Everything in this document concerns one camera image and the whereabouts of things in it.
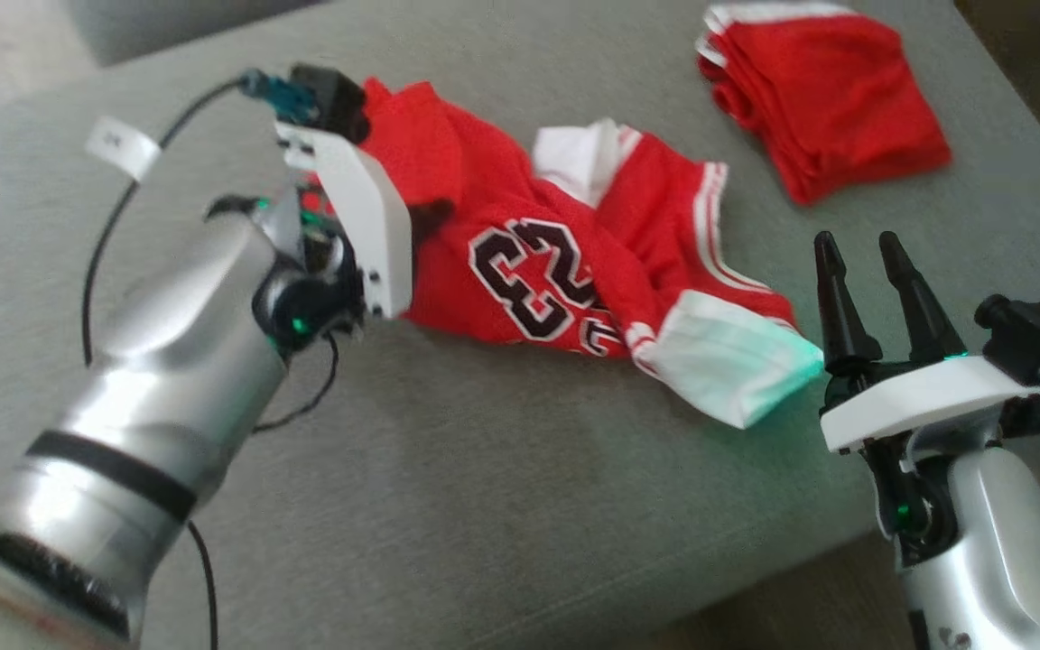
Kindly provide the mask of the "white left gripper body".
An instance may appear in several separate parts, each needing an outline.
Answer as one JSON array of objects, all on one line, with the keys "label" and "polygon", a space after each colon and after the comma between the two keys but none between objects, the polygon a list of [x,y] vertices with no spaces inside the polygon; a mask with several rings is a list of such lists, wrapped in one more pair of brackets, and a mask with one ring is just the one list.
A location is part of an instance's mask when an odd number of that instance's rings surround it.
[{"label": "white left gripper body", "polygon": [[357,137],[278,125],[292,181],[275,198],[210,203],[209,258],[218,263],[205,347],[219,357],[289,357],[413,297],[412,223],[391,177]]}]

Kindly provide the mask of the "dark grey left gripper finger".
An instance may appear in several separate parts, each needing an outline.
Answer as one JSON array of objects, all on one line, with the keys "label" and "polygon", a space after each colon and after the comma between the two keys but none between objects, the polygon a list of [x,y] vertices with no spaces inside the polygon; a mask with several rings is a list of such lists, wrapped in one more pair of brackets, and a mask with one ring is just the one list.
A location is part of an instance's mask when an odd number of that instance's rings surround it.
[{"label": "dark grey left gripper finger", "polygon": [[436,235],[449,222],[453,211],[454,203],[450,200],[433,200],[410,206],[413,246],[421,246],[426,239]]}]

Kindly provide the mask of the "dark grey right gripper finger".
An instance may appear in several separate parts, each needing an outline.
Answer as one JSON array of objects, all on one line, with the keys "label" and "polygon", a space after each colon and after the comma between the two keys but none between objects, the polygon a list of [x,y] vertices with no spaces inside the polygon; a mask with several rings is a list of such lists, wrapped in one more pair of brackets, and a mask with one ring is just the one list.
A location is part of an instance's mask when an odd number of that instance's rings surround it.
[{"label": "dark grey right gripper finger", "polygon": [[950,321],[924,276],[917,271],[896,233],[884,231],[878,238],[888,281],[896,289],[909,338],[909,362],[932,365],[950,358],[966,357],[969,350]]},{"label": "dark grey right gripper finger", "polygon": [[847,284],[847,266],[830,231],[813,240],[822,353],[826,373],[848,375],[883,358],[879,342],[864,329]]}]

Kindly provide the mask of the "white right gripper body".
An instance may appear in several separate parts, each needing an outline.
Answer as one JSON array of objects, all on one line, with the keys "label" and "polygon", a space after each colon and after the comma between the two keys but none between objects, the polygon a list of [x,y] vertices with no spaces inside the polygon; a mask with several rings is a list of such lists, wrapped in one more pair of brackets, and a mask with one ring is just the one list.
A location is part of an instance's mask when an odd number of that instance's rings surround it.
[{"label": "white right gripper body", "polygon": [[950,485],[954,462],[1040,433],[1040,387],[1019,384],[984,357],[906,370],[842,398],[835,376],[820,425],[827,449],[859,454],[875,490],[875,519],[900,563],[946,552],[964,531]]}]

